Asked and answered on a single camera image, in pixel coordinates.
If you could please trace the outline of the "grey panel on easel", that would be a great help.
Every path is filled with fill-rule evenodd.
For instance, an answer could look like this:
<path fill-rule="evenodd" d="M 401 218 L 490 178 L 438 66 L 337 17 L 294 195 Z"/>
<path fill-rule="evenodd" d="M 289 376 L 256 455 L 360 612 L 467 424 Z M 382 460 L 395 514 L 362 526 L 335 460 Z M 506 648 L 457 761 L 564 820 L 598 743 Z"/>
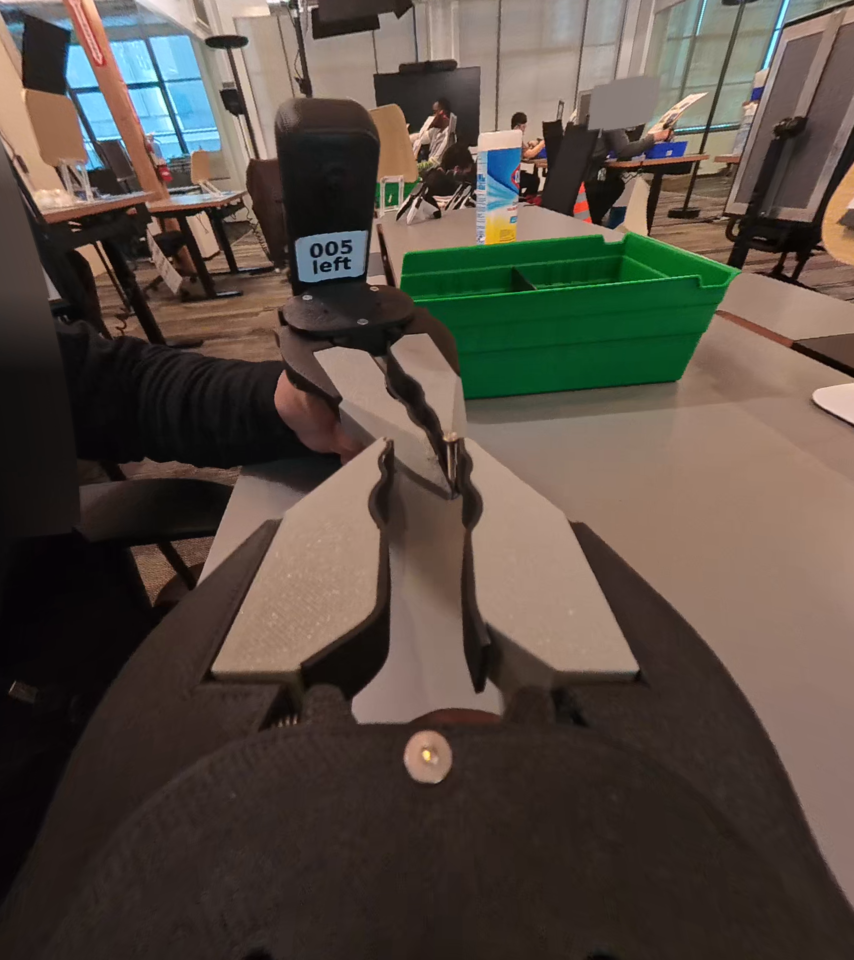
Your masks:
<path fill-rule="evenodd" d="M 799 285 L 853 162 L 854 2 L 841 2 L 780 32 L 723 208 L 727 264 L 775 256 L 769 276 Z"/>

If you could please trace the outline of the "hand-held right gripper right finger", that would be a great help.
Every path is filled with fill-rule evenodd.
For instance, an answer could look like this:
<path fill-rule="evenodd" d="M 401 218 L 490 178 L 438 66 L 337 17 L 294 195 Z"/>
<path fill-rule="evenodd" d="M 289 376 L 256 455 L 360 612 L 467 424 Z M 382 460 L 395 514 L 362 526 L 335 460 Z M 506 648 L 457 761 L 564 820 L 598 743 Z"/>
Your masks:
<path fill-rule="evenodd" d="M 563 511 L 467 439 L 462 642 L 477 692 L 631 682 L 637 659 Z"/>

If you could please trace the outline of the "wipes canister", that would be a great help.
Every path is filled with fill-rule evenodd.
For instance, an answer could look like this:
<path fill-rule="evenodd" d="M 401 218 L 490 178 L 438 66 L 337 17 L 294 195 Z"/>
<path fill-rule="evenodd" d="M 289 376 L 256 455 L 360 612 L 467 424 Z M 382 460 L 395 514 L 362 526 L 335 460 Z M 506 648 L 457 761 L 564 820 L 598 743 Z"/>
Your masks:
<path fill-rule="evenodd" d="M 498 246 L 517 239 L 522 133 L 481 133 L 476 156 L 476 242 Z"/>

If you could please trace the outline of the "person's left hand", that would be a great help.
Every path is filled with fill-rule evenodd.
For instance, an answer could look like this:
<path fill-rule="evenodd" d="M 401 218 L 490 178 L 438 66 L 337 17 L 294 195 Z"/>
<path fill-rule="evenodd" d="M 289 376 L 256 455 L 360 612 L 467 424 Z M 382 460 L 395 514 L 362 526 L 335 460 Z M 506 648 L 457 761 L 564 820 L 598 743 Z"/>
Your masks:
<path fill-rule="evenodd" d="M 349 435 L 323 398 L 296 387 L 286 371 L 278 377 L 274 406 L 301 444 L 315 453 L 336 455 L 346 463 L 365 449 L 360 440 Z"/>

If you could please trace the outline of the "person's left forearm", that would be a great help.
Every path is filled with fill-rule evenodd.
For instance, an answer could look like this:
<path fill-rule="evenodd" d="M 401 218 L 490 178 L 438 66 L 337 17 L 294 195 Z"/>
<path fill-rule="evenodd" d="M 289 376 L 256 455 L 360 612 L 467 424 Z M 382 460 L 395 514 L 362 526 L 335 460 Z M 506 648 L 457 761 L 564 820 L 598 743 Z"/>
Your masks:
<path fill-rule="evenodd" d="M 307 455 L 277 412 L 283 366 L 53 322 L 80 460 L 232 469 Z"/>

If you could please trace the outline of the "chair with brown jacket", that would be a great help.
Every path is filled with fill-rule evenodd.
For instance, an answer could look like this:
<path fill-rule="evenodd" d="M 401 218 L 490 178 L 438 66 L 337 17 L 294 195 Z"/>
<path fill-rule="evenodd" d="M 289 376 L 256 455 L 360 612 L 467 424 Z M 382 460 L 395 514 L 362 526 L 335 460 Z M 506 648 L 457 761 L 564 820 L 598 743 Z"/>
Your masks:
<path fill-rule="evenodd" d="M 289 251 L 278 160 L 251 159 L 246 166 L 245 186 L 268 257 L 274 268 L 283 272 L 289 267 Z"/>

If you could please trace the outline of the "black wall screen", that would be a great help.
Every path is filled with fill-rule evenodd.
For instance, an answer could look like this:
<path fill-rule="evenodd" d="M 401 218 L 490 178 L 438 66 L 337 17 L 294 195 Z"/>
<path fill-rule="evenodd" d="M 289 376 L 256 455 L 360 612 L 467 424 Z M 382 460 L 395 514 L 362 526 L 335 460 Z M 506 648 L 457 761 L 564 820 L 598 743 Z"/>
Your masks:
<path fill-rule="evenodd" d="M 480 131 L 481 79 L 479 66 L 374 74 L 375 105 L 399 107 L 413 133 L 434 114 L 435 102 L 443 99 L 457 117 L 456 135 L 474 143 Z"/>

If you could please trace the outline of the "wooden post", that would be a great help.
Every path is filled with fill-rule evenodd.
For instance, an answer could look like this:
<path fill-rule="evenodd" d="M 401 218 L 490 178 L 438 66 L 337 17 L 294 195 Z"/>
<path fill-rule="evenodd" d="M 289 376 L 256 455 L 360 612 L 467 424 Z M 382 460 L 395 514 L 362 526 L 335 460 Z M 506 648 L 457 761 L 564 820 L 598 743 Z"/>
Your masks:
<path fill-rule="evenodd" d="M 73 30 L 97 79 L 109 112 L 121 135 L 134 173 L 147 199 L 169 200 L 169 192 L 157 174 L 147 138 L 133 106 L 129 89 L 113 54 L 103 20 L 93 1 L 65 1 Z"/>

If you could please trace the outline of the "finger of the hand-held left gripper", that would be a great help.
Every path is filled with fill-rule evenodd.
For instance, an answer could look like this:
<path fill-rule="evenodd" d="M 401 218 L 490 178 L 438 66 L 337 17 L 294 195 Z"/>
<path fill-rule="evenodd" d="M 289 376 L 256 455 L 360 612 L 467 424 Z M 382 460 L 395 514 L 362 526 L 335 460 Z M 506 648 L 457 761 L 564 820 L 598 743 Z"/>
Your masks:
<path fill-rule="evenodd" d="M 394 342 L 386 354 L 385 377 L 436 450 L 467 437 L 462 379 L 428 334 L 407 334 Z"/>
<path fill-rule="evenodd" d="M 457 498 L 427 429 L 390 392 L 385 371 L 371 354 L 327 348 L 316 354 L 316 360 L 339 394 L 340 414 L 352 426 L 371 439 L 391 440 L 395 459 L 412 479 L 442 498 Z"/>

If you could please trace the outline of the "green plastic bin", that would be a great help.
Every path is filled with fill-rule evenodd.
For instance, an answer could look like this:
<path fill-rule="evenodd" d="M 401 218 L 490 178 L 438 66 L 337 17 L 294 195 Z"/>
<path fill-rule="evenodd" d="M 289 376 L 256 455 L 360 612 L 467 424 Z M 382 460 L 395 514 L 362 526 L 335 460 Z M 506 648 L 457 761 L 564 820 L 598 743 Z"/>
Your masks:
<path fill-rule="evenodd" d="M 512 293 L 521 270 L 536 292 Z M 467 400 L 678 381 L 738 270 L 635 233 L 412 250 L 400 288 L 450 330 Z"/>

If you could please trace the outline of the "large window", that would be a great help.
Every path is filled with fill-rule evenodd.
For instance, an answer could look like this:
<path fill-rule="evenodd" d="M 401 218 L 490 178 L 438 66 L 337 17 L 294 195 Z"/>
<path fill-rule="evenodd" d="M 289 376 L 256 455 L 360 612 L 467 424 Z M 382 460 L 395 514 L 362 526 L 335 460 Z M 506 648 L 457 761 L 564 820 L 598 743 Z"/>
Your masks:
<path fill-rule="evenodd" d="M 222 141 L 194 44 L 186 34 L 148 35 L 110 43 L 145 134 L 165 160 L 221 149 Z M 103 166 L 98 144 L 121 140 L 83 47 L 69 47 L 69 95 L 80 120 L 88 162 Z"/>

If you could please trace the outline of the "black office chair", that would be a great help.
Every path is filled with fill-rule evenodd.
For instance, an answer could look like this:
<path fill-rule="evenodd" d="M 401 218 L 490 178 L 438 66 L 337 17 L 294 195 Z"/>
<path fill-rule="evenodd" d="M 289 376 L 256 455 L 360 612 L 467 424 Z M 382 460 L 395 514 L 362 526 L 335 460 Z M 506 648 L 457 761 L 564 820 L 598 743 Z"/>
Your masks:
<path fill-rule="evenodd" d="M 124 479 L 82 486 L 75 526 L 92 544 L 156 546 L 186 591 L 198 575 L 175 542 L 213 537 L 228 508 L 232 487 L 195 478 Z"/>

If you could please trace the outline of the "wooden standing desk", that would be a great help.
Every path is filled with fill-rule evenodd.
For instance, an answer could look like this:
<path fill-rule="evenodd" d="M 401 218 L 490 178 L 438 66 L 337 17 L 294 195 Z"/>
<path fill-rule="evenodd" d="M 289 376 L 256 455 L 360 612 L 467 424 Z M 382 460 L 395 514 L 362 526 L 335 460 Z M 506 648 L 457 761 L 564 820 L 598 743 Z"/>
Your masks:
<path fill-rule="evenodd" d="M 84 301 L 84 286 L 73 276 L 68 253 L 93 246 L 102 251 L 109 274 L 129 316 L 152 344 L 187 351 L 200 348 L 199 337 L 166 339 L 146 293 L 137 281 L 129 246 L 148 238 L 149 211 L 143 192 L 77 201 L 66 207 L 33 211 L 32 231 L 53 288 L 71 306 Z"/>
<path fill-rule="evenodd" d="M 241 298 L 243 290 L 220 289 L 215 280 L 221 277 L 240 277 L 244 273 L 236 262 L 233 249 L 226 234 L 223 220 L 227 213 L 237 212 L 244 206 L 246 193 L 244 191 L 228 191 L 225 193 L 202 193 L 171 197 L 166 200 L 152 200 L 146 204 L 150 215 L 159 222 L 173 221 L 184 239 L 186 257 L 193 267 L 193 276 L 199 283 L 202 294 L 187 294 L 189 303 L 203 299 L 206 301 L 227 301 Z M 189 218 L 200 214 L 214 214 L 212 227 L 220 252 L 226 259 L 227 271 L 211 273 L 202 255 L 197 238 L 189 223 Z"/>

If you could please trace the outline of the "wooden board on stand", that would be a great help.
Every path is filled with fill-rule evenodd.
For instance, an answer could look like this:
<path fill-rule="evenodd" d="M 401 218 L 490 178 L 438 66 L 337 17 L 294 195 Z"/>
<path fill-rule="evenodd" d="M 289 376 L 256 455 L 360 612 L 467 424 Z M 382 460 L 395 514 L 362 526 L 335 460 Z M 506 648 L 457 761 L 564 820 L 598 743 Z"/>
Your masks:
<path fill-rule="evenodd" d="M 65 94 L 31 88 L 24 89 L 23 99 L 41 160 L 55 169 L 73 198 L 92 202 L 95 196 L 87 170 L 89 157 L 72 100 Z"/>

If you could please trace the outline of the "phone stand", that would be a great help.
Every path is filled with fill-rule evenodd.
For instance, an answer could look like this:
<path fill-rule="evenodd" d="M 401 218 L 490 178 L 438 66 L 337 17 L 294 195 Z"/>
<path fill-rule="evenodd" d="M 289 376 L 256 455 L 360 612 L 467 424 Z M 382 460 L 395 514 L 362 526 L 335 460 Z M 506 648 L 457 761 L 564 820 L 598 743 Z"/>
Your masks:
<path fill-rule="evenodd" d="M 445 213 L 476 206 L 476 188 L 469 183 L 457 186 L 449 197 L 436 195 L 427 183 L 421 182 L 404 199 L 395 214 L 395 222 L 413 225 L 441 219 Z"/>

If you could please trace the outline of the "grey desk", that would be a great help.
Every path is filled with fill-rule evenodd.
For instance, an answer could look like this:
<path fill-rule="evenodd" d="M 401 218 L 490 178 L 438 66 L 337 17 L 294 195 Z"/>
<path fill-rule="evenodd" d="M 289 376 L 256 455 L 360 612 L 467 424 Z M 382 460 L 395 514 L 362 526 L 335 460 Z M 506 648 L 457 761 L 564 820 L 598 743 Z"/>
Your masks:
<path fill-rule="evenodd" d="M 854 427 L 837 371 L 723 316 L 674 383 L 467 403 L 469 437 L 711 646 L 854 907 Z"/>

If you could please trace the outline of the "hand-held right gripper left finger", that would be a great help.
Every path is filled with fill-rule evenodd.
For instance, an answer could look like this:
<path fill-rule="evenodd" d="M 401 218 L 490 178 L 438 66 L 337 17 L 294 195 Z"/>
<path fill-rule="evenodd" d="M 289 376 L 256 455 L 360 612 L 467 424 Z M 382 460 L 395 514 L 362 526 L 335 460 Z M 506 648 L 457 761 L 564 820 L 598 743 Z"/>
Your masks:
<path fill-rule="evenodd" d="M 221 682 L 348 700 L 385 665 L 391 576 L 387 502 L 395 444 L 371 446 L 303 496 L 271 538 L 211 665 Z"/>

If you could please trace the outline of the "black floor lamp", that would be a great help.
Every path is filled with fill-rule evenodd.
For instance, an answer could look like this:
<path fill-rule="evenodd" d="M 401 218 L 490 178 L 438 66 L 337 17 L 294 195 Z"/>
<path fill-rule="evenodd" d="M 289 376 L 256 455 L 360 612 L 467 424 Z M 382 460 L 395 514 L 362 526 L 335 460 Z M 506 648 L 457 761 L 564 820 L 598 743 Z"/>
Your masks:
<path fill-rule="evenodd" d="M 205 39 L 205 44 L 212 50 L 225 52 L 233 80 L 233 92 L 221 91 L 221 101 L 229 112 L 236 118 L 243 121 L 245 126 L 247 140 L 250 148 L 250 155 L 255 161 L 261 160 L 261 153 L 257 142 L 257 135 L 253 126 L 252 115 L 248 106 L 241 77 L 238 69 L 238 61 L 235 55 L 236 51 L 243 50 L 248 46 L 250 39 L 238 33 L 220 33 L 212 34 Z"/>

